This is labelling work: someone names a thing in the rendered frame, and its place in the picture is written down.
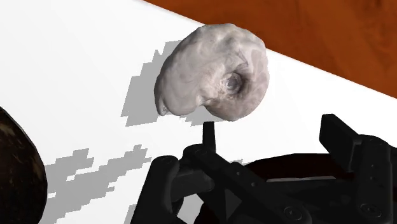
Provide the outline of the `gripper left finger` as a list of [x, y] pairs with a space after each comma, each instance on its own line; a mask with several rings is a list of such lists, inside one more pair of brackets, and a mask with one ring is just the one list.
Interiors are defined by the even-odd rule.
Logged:
[[202, 143], [186, 147], [182, 159], [161, 156], [151, 162], [130, 224], [186, 224], [178, 212], [193, 194], [219, 224], [312, 224], [302, 202], [216, 153], [213, 122], [204, 122]]

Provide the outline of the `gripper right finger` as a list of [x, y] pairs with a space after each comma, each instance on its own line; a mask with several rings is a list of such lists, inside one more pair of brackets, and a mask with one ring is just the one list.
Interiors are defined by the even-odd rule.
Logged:
[[358, 134], [334, 114], [321, 117], [319, 141], [345, 172], [354, 174], [354, 208], [363, 224], [394, 224], [391, 145]]

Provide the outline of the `pale grey spiral shell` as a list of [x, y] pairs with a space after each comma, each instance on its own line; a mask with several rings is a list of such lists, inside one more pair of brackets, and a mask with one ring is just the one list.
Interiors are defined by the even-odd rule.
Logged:
[[270, 82], [262, 39], [234, 24], [203, 25], [164, 61], [154, 86], [157, 113], [189, 115], [203, 106], [236, 121], [252, 113]]

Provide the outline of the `dark brown round object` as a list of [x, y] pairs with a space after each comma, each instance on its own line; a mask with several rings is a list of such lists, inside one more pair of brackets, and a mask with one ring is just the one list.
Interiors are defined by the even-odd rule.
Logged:
[[45, 167], [37, 148], [0, 107], [0, 224], [39, 224], [47, 197]]

